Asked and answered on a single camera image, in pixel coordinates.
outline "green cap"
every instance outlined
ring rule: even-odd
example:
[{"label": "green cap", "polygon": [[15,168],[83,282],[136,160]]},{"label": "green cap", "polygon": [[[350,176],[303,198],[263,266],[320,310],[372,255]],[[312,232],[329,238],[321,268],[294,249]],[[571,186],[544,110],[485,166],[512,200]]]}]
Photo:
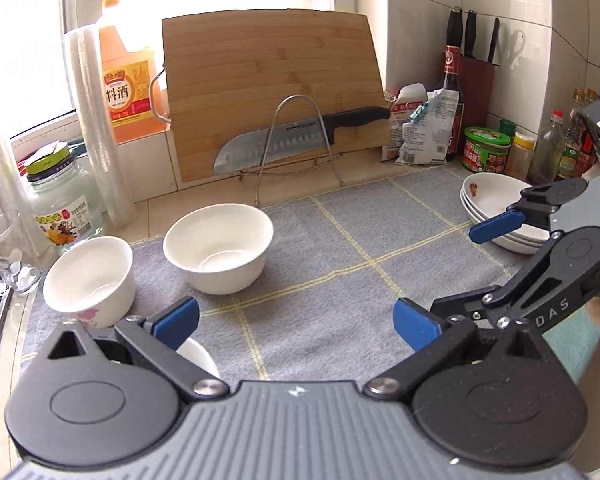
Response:
[{"label": "green cap", "polygon": [[513,121],[509,121],[508,119],[500,119],[500,131],[503,134],[507,134],[509,137],[512,137],[516,134],[516,128],[518,125]]},{"label": "green cap", "polygon": [[52,168],[65,160],[71,153],[66,142],[52,142],[42,146],[24,163],[27,173],[35,175]]},{"label": "green cap", "polygon": [[464,129],[467,139],[477,140],[491,146],[509,146],[511,137],[496,130],[490,130],[481,126],[469,126]]}]

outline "cutting board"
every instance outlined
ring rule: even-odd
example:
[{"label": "cutting board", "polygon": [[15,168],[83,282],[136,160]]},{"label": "cutting board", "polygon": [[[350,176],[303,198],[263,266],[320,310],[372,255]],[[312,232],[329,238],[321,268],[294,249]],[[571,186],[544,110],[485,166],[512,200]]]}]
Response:
[{"label": "cutting board", "polygon": [[[305,9],[224,10],[162,20],[171,131],[183,182],[214,174],[239,134],[267,128],[280,101],[323,114],[386,106],[366,16]],[[304,100],[278,123],[315,117]],[[387,120],[339,128],[334,153],[389,143]],[[325,153],[314,150],[302,156]]]}]

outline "plastic jug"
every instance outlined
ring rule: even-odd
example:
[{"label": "plastic jug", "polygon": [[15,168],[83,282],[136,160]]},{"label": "plastic jug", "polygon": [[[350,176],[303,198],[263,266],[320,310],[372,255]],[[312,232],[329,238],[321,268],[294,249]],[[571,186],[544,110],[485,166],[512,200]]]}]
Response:
[{"label": "plastic jug", "polygon": [[[142,42],[141,23],[124,12],[120,0],[103,0],[102,16],[96,25],[105,97],[116,142],[163,131],[165,124],[154,116],[149,101],[149,83],[156,75],[155,53]],[[164,114],[158,85],[154,85],[153,94],[156,111]]]}]

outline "glass cup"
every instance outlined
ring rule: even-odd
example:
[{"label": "glass cup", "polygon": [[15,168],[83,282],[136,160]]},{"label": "glass cup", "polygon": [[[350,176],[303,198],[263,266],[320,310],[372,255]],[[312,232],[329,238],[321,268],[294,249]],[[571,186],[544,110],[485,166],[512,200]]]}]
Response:
[{"label": "glass cup", "polygon": [[25,294],[42,276],[42,267],[24,229],[20,213],[12,213],[13,221],[0,215],[0,296],[9,288]]}]

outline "barcode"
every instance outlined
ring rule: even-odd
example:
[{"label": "barcode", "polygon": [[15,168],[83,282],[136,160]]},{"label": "barcode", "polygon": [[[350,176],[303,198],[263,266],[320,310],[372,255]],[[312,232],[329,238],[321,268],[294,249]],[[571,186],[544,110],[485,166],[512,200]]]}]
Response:
[{"label": "barcode", "polygon": [[91,222],[87,222],[80,229],[78,229],[78,236],[83,236],[91,231]]}]

